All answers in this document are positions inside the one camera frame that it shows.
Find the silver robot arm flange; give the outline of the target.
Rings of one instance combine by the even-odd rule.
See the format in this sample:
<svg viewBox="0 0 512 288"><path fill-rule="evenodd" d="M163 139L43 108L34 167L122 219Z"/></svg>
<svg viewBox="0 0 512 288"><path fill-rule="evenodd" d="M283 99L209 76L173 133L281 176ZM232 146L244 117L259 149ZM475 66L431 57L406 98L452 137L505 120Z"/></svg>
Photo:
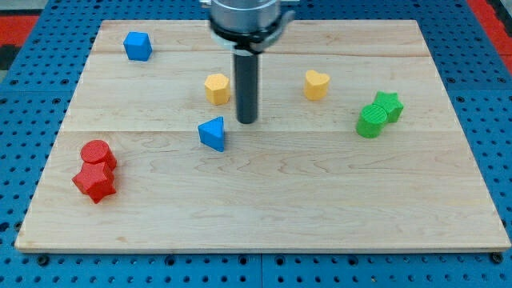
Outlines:
<svg viewBox="0 0 512 288"><path fill-rule="evenodd" d="M238 56L265 52L295 20L293 10L281 10L279 0L204 0L212 39Z"/></svg>

